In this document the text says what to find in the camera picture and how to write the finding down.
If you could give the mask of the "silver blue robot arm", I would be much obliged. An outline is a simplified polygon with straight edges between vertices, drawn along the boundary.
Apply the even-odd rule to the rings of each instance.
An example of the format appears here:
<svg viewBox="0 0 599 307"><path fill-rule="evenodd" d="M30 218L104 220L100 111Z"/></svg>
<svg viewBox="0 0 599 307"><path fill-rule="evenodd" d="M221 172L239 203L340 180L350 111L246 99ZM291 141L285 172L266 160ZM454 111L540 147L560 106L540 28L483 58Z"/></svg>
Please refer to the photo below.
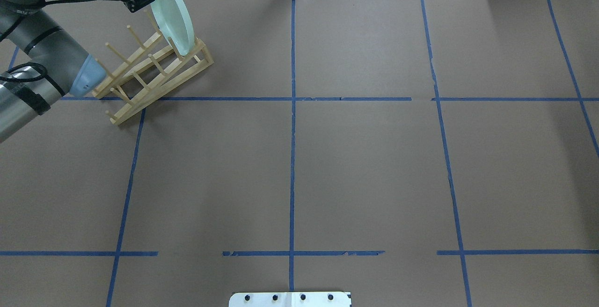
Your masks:
<svg viewBox="0 0 599 307"><path fill-rule="evenodd" d="M44 8L96 0L1 0L1 39L29 61L1 74L1 141L51 109L66 94L83 97L106 77L105 70ZM130 12L154 0L109 0Z"/></svg>

